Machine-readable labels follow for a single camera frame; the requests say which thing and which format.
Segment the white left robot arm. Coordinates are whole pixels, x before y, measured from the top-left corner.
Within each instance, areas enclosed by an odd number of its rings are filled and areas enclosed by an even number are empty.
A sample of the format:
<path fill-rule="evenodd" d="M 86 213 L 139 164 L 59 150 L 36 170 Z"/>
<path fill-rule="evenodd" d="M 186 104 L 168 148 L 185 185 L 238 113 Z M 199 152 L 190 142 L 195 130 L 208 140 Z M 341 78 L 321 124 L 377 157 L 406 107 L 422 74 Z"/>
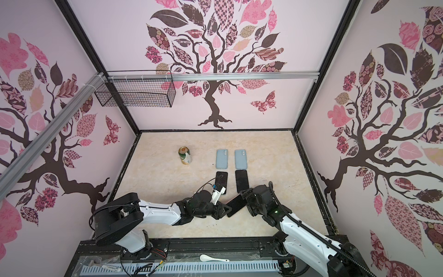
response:
<path fill-rule="evenodd" d="M 128 193 L 92 214 L 95 244 L 99 247 L 116 244 L 130 253 L 148 249 L 148 233 L 140 225 L 181 226 L 194 218 L 221 219 L 232 211 L 219 201 L 221 194 L 218 190 L 212 193 L 202 190 L 172 204 L 158 204 L 139 199 L 137 193 Z"/>

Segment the light blue case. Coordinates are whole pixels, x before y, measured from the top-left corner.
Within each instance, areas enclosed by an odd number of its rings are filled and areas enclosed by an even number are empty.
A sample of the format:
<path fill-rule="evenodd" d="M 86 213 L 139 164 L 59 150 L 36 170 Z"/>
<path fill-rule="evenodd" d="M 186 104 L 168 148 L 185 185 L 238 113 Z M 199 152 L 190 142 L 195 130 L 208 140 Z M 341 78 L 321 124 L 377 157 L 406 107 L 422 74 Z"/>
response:
<path fill-rule="evenodd" d="M 219 149 L 216 151 L 216 164 L 217 169 L 227 169 L 228 168 L 228 150 Z"/>
<path fill-rule="evenodd" d="M 235 150 L 235 168 L 237 170 L 246 170 L 248 168 L 248 160 L 246 150 Z"/>

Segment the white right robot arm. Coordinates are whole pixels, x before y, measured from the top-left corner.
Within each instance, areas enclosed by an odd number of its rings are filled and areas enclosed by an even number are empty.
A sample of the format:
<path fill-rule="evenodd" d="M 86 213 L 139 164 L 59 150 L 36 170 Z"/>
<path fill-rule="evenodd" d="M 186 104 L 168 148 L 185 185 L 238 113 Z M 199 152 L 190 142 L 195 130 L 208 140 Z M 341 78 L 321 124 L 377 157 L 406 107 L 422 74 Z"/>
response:
<path fill-rule="evenodd" d="M 302 222 L 284 206 L 273 190 L 273 183 L 241 192 L 251 216 L 262 219 L 283 234 L 282 255 L 299 258 L 323 277 L 373 277 L 359 250 L 351 243 L 326 237 Z"/>

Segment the black phone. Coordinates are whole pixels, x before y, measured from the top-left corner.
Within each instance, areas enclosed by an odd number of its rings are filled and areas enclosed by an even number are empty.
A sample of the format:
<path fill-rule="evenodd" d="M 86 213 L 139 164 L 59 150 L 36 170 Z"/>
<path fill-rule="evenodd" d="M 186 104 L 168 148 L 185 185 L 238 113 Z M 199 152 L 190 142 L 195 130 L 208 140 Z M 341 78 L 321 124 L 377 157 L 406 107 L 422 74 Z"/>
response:
<path fill-rule="evenodd" d="M 237 212 L 246 207 L 247 201 L 241 196 L 237 195 L 232 200 L 230 200 L 227 204 L 228 207 L 231 208 L 230 212 L 227 213 L 227 216 L 230 218 L 235 215 Z"/>

